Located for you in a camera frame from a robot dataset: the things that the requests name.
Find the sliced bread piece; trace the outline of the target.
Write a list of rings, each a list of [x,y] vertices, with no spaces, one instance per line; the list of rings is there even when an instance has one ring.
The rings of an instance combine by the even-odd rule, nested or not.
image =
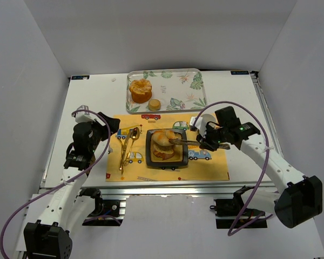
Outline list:
[[[170,159],[174,156],[174,146],[161,146],[153,144],[153,154],[163,160]]]

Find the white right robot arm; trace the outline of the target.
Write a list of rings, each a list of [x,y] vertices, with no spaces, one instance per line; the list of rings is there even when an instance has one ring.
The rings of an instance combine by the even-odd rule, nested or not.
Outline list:
[[[251,122],[242,123],[234,108],[227,106],[215,116],[200,112],[190,120],[201,148],[216,151],[235,146],[262,170],[259,178],[268,176],[276,191],[270,193],[255,186],[244,186],[233,194],[233,207],[241,216],[246,209],[256,209],[275,215],[280,222],[294,228],[323,211],[322,182],[316,176],[308,177],[294,168],[269,146],[263,127]]]

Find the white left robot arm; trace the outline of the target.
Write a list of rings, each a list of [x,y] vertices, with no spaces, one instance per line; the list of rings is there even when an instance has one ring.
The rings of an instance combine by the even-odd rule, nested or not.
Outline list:
[[[69,258],[72,233],[91,213],[102,208],[100,191],[81,187],[99,162],[95,157],[98,145],[109,142],[118,132],[120,120],[86,110],[72,115],[76,125],[72,143],[66,150],[60,183],[44,211],[34,223],[28,222],[23,231],[27,258]]]

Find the twisted orange-white bread roll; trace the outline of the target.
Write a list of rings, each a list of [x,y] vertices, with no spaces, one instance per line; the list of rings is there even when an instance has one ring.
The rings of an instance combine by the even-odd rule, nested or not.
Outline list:
[[[160,146],[172,146],[171,139],[176,139],[176,135],[169,129],[160,129],[152,134],[152,140]]]

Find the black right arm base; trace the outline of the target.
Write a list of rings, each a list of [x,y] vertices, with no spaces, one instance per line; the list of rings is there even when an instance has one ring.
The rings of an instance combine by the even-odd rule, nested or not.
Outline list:
[[[243,186],[233,194],[233,198],[231,199],[214,200],[214,204],[210,205],[210,210],[215,212],[215,222],[217,229],[230,229],[236,216],[239,214],[242,206],[244,205],[244,202],[241,199],[241,194],[253,188],[253,186]],[[246,208],[243,214],[240,216],[240,219],[238,219],[233,230],[236,230],[239,227],[247,224],[248,222],[253,221],[259,215],[260,217],[256,221],[250,223],[245,228],[267,228],[267,220],[270,219],[271,216],[267,216],[264,212],[257,209]]]

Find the silver metal tongs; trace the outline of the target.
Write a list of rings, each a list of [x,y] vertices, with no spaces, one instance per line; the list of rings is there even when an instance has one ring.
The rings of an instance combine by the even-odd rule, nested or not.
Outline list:
[[[169,142],[174,145],[199,146],[201,149],[206,149],[212,152],[218,149],[224,149],[224,150],[231,149],[229,144],[222,144],[222,143],[207,144],[204,141],[198,142],[198,141],[183,140],[183,139],[170,139]]]

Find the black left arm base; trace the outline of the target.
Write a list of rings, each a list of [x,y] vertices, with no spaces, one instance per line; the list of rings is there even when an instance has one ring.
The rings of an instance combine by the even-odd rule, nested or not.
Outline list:
[[[79,196],[88,196],[94,204],[94,210],[84,220],[84,226],[114,226],[119,227],[122,219],[119,219],[120,200],[103,199],[99,189],[82,189]]]

